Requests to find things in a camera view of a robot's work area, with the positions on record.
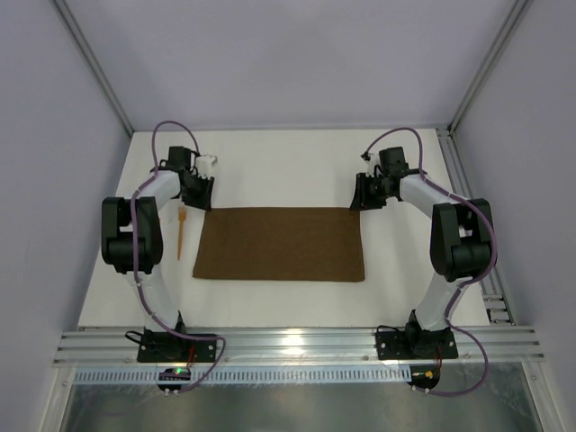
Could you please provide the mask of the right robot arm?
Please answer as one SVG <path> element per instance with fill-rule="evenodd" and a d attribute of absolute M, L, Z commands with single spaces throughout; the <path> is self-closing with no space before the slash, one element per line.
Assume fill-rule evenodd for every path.
<path fill-rule="evenodd" d="M 367 169 L 355 177 L 354 211 L 378 210 L 394 198 L 430 218 L 429 257 L 435 271 L 424 299 L 401 332 L 405 349 L 430 358 L 453 342 L 451 318 L 469 284 L 494 264 L 490 204 L 453 195 L 409 167 L 403 148 L 366 151 Z"/>

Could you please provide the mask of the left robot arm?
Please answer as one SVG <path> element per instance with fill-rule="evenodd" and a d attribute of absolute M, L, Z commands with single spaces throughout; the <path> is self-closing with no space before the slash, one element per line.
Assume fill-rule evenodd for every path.
<path fill-rule="evenodd" d="M 187 338 L 181 312 L 170 297 L 160 268 L 164 241 L 159 211 L 172 200 L 210 211 L 217 163 L 214 155 L 171 147 L 167 158 L 155 161 L 131 196 L 103 200 L 103 261 L 132 286 L 147 331 Z"/>

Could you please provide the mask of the brown cloth napkin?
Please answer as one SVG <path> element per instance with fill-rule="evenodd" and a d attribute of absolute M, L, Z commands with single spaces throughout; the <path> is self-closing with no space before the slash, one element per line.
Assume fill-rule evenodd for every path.
<path fill-rule="evenodd" d="M 362 282 L 360 215 L 341 207 L 214 209 L 204 218 L 193 277 Z"/>

